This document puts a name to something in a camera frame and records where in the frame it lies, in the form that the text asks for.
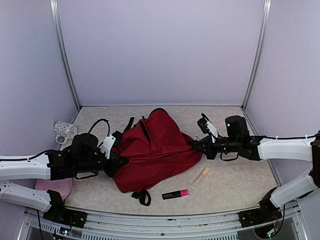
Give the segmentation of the red backpack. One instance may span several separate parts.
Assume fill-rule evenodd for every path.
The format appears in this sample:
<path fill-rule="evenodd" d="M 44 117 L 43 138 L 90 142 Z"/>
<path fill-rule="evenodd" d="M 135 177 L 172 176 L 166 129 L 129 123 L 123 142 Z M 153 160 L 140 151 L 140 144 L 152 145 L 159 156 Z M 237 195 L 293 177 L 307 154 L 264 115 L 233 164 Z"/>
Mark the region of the red backpack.
<path fill-rule="evenodd" d="M 193 139 L 180 131 L 163 108 L 156 108 L 134 126 L 127 125 L 114 153 L 128 159 L 113 180 L 122 193 L 132 193 L 141 205 L 151 204 L 150 188 L 196 165 L 202 153 L 189 145 Z"/>

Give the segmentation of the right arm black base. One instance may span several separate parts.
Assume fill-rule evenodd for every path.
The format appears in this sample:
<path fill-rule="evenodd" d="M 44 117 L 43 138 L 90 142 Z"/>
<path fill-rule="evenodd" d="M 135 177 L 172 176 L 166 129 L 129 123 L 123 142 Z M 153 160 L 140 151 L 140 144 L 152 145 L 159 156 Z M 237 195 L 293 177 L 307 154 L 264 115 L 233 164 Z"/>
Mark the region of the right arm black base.
<path fill-rule="evenodd" d="M 268 223 L 283 217 L 280 208 L 274 206 L 270 200 L 274 190 L 275 188 L 270 190 L 262 200 L 259 201 L 259 207 L 240 211 L 238 213 L 242 228 Z"/>

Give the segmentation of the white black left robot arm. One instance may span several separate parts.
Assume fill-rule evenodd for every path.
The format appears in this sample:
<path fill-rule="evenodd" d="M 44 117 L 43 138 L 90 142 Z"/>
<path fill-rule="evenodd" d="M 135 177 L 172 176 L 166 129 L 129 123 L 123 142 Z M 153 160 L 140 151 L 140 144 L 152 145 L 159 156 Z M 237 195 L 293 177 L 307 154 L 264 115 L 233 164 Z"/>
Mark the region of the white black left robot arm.
<path fill-rule="evenodd" d="M 78 174 L 88 173 L 94 177 L 105 172 L 113 177 L 129 160 L 114 152 L 121 137 L 108 135 L 101 146 L 90 133 L 76 135 L 70 146 L 63 150 L 46 150 L 34 156 L 0 158 L 0 199 L 50 214 L 63 223 L 70 218 L 70 211 L 57 191 L 36 190 L 16 183 L 14 180 L 64 180 L 76 179 Z"/>

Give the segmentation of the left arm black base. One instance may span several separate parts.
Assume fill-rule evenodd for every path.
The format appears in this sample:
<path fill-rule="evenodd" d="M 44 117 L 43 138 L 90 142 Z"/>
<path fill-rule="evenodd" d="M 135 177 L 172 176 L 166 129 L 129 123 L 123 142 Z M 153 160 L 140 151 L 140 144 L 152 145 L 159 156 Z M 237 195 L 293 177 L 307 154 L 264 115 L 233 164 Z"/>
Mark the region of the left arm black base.
<path fill-rule="evenodd" d="M 87 219 L 87 213 L 84 211 L 73 210 L 65 207 L 65 201 L 57 191 L 47 190 L 50 197 L 50 208 L 43 213 L 43 218 L 54 223 L 84 228 Z"/>

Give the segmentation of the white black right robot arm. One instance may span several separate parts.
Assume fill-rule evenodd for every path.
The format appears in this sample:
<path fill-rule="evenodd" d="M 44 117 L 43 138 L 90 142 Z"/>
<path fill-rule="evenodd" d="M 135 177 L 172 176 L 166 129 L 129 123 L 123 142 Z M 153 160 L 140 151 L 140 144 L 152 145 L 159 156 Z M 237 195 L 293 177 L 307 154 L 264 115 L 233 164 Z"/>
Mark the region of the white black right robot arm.
<path fill-rule="evenodd" d="M 310 163 L 307 171 L 291 181 L 270 190 L 259 202 L 256 218 L 266 222 L 276 209 L 303 198 L 320 187 L 320 135 L 300 137 L 271 137 L 250 135 L 246 119 L 232 115 L 225 119 L 227 135 L 221 136 L 209 118 L 202 114 L 197 121 L 206 135 L 200 140 L 192 140 L 189 145 L 195 151 L 213 160 L 217 155 L 235 153 L 250 161 L 293 160 Z"/>

